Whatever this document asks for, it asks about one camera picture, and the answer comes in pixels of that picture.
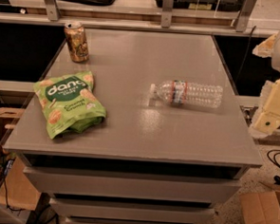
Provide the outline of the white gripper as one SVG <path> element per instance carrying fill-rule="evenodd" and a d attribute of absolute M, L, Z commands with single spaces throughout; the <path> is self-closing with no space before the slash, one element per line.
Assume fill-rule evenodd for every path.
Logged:
<path fill-rule="evenodd" d="M 280 31 L 256 45 L 253 55 L 260 58 L 271 57 L 271 66 L 280 72 Z M 250 134 L 271 135 L 280 126 L 280 79 L 266 81 L 260 93 L 258 109 L 252 116 Z"/>

